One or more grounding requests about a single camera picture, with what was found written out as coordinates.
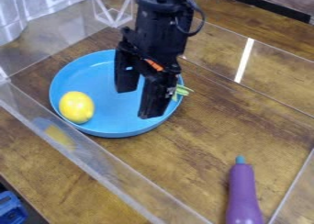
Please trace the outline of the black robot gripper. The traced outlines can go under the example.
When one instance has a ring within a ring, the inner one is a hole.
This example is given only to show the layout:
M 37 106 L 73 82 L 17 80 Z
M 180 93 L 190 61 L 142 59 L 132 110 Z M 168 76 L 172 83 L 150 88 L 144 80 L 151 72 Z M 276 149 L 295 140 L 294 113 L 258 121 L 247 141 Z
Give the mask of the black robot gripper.
M 135 28 L 121 28 L 115 50 L 113 82 L 117 93 L 136 90 L 138 58 L 164 72 L 144 78 L 138 116 L 148 119 L 160 117 L 171 102 L 182 71 L 176 57 L 184 52 L 187 38 L 202 29 L 190 30 L 194 12 L 202 10 L 194 0 L 136 0 L 136 4 Z

